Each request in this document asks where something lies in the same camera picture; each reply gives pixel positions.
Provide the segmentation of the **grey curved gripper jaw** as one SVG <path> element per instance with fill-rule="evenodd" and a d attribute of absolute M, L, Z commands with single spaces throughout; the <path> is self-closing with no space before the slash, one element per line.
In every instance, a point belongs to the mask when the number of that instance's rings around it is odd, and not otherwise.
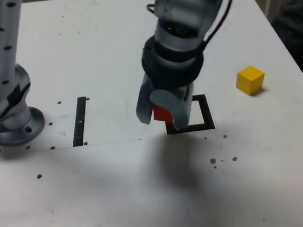
<path fill-rule="evenodd" d="M 137 100 L 136 115 L 141 123 L 149 124 L 153 111 L 150 94 L 155 90 L 155 86 L 146 74 L 144 74 L 142 81 Z"/>
<path fill-rule="evenodd" d="M 189 125 L 194 84 L 173 90 L 155 90 L 150 94 L 154 119 L 171 123 L 177 130 Z"/>

